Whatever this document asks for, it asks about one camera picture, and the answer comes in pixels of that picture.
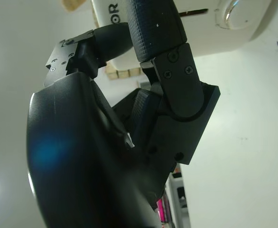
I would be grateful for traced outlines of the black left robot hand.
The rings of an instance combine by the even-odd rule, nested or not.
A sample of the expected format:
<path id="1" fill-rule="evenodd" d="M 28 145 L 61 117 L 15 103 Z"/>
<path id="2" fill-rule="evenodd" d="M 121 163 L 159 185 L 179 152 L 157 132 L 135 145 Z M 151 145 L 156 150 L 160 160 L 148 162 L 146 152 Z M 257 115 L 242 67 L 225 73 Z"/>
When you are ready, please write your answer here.
<path id="1" fill-rule="evenodd" d="M 220 97 L 200 81 L 171 0 L 129 0 L 127 22 L 62 40 L 29 103 L 27 161 L 49 228 L 159 228 L 157 202 L 188 165 Z M 98 70 L 135 50 L 149 90 L 110 106 Z"/>

